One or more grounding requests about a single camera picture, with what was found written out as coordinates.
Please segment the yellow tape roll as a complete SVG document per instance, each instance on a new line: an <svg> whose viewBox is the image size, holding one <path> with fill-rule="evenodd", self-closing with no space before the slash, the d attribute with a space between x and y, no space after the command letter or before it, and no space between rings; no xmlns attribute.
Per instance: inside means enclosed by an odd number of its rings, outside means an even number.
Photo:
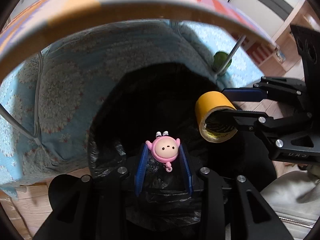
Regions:
<svg viewBox="0 0 320 240"><path fill-rule="evenodd" d="M220 92L207 92L197 100L195 114L199 132L206 141L225 142L237 133L232 119L224 116L223 111L236 111L236 108Z"/></svg>

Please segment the pink round cartoon keychain toy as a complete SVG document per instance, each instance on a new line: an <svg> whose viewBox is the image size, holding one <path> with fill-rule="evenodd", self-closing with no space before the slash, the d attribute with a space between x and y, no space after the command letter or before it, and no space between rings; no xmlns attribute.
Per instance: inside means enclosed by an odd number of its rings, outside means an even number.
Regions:
<svg viewBox="0 0 320 240"><path fill-rule="evenodd" d="M146 141L148 149L155 160L163 164L167 172L172 171L172 162L177 158L181 141L169 136L168 131L157 132L153 142Z"/></svg>

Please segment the green round object under bed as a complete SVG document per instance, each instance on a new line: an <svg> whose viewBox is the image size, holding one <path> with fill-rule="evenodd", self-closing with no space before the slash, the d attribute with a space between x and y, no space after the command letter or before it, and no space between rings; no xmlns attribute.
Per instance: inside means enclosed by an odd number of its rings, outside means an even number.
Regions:
<svg viewBox="0 0 320 240"><path fill-rule="evenodd" d="M229 54L224 51L218 51L215 53L212 70L216 72L218 76L223 76L231 65L232 59L230 59L225 68L222 67L228 56Z"/></svg>

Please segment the colourful patterned foam mat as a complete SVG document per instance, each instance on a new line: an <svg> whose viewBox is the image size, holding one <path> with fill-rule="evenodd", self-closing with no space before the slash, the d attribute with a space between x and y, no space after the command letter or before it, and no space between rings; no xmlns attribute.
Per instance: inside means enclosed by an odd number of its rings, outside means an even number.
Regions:
<svg viewBox="0 0 320 240"><path fill-rule="evenodd" d="M1 32L1 77L51 43L81 30L160 18L217 25L276 47L259 25L223 0L38 0Z"/></svg>

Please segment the grey trousers leg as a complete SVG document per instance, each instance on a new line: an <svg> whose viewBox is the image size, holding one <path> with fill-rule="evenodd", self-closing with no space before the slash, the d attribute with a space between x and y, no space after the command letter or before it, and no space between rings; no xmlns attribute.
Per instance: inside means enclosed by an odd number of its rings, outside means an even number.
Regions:
<svg viewBox="0 0 320 240"><path fill-rule="evenodd" d="M309 172L284 174L260 194L293 239L304 239L319 219L319 177Z"/></svg>

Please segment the grey metal frame rod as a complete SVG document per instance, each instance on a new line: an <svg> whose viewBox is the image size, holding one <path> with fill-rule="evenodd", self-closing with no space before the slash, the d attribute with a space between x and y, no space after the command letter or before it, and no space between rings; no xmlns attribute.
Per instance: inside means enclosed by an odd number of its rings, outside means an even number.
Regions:
<svg viewBox="0 0 320 240"><path fill-rule="evenodd" d="M239 37L239 39L237 40L237 42L236 42L235 46L233 47L233 49L230 51L230 53L228 53L229 56L227 57L226 61L222 65L223 68L225 68L225 66L230 61L230 59L232 59L232 57L236 53L236 51L241 47L241 45L244 42L245 38L246 38L246 35L241 35Z"/></svg>

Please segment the black trash bag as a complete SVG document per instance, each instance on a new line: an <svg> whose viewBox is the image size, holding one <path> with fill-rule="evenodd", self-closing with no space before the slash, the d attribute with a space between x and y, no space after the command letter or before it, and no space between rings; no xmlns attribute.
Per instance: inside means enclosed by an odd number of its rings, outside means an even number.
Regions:
<svg viewBox="0 0 320 240"><path fill-rule="evenodd" d="M276 171L263 143L251 132L238 132L215 144L201 137L195 115L200 96L218 91L207 77L181 63L161 63L125 74L107 96L93 120L88 142L88 162L94 178L106 178L125 166L137 170L146 141L168 132L181 141L192 171L201 166L220 176L246 176L261 191L276 179ZM202 182L188 192L181 163L172 172L148 156L143 188L135 195L129 185L122 204L128 220L143 227L185 227L201 215Z"/></svg>

